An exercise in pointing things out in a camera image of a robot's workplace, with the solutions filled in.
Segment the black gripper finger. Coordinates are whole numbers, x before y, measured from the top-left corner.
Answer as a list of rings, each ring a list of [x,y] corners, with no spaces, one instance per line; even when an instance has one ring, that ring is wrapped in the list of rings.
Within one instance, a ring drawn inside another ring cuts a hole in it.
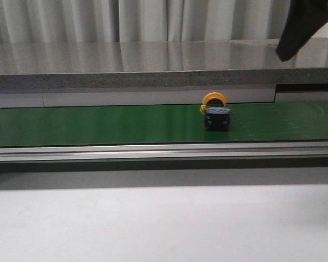
[[[282,62],[293,58],[299,50],[328,23],[327,0],[293,0],[276,54]]]

